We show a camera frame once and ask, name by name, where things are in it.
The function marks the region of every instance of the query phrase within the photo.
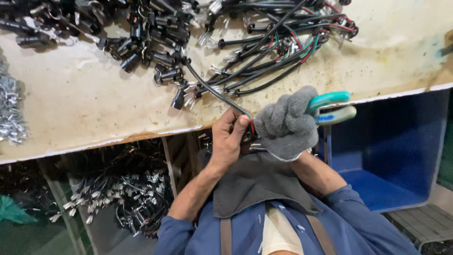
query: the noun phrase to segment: red wire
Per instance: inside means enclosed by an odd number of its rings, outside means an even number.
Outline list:
[[[310,13],[310,14],[314,14],[314,12],[310,11],[309,9],[307,9],[307,8],[305,8],[305,7],[302,7],[302,10],[304,10],[304,11]]]
[[[310,49],[310,53],[308,53],[308,54],[305,56],[305,58],[301,61],[301,63],[305,62],[305,61],[308,59],[308,57],[311,55],[312,52],[313,52],[313,49]]]
[[[331,3],[327,2],[327,1],[326,1],[326,5],[329,6],[330,8],[332,8],[332,10],[334,10],[336,13],[341,13],[339,9],[337,9],[334,5],[332,5]],[[346,14],[343,14],[343,16],[349,22],[349,24],[352,26],[352,20],[350,20],[348,18],[348,16],[346,16]]]
[[[293,35],[294,39],[296,39],[296,42],[297,42],[297,45],[299,46],[299,49],[302,49],[302,45],[300,44],[299,39],[297,38],[297,36],[292,31],[290,31],[290,32]]]
[[[326,5],[332,8],[332,10],[334,10],[336,13],[340,13],[340,10],[338,10],[333,4],[326,1]]]
[[[255,133],[255,127],[253,126],[253,121],[250,120],[250,126],[252,128],[252,133],[254,134]]]
[[[270,46],[272,45],[273,42],[274,42],[274,37],[272,37],[272,38],[270,39],[270,44],[269,44],[269,46],[267,47],[267,50],[270,49]]]
[[[337,24],[329,24],[329,26],[331,26],[331,27],[338,27],[338,28],[341,28],[341,29],[344,29],[344,30],[348,30],[349,32],[353,32],[353,33],[355,32],[354,29],[350,29],[350,28],[348,28],[348,27],[340,26],[340,25],[337,25]]]

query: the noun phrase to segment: teal pliers handle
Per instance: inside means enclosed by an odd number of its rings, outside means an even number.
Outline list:
[[[308,111],[313,112],[322,106],[326,106],[333,103],[343,103],[349,101],[351,94],[348,91],[337,91],[314,97],[308,103]],[[316,124],[332,125],[352,119],[356,116],[357,110],[354,106],[346,106],[339,110],[335,110],[329,113],[323,113],[315,115]]]
[[[310,100],[308,103],[308,110],[314,111],[322,106],[347,102],[349,99],[351,99],[351,94],[348,91],[337,91],[319,95]]]

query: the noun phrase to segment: blue plastic bin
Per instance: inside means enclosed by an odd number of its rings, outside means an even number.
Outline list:
[[[320,132],[320,156],[324,145],[330,144],[326,146],[329,165],[370,210],[422,206],[439,170],[449,93],[444,90],[356,105],[353,120]]]

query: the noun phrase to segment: person's right hand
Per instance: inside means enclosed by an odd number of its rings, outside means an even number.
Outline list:
[[[228,109],[212,126],[212,157],[207,167],[224,174],[239,158],[242,135],[250,119],[232,108]]]

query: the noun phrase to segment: gray knit glove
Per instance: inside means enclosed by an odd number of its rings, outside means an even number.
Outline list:
[[[282,95],[277,103],[266,105],[255,118],[255,128],[262,145],[278,159],[290,162],[318,143],[317,125],[305,112],[318,93],[304,86],[292,95]]]

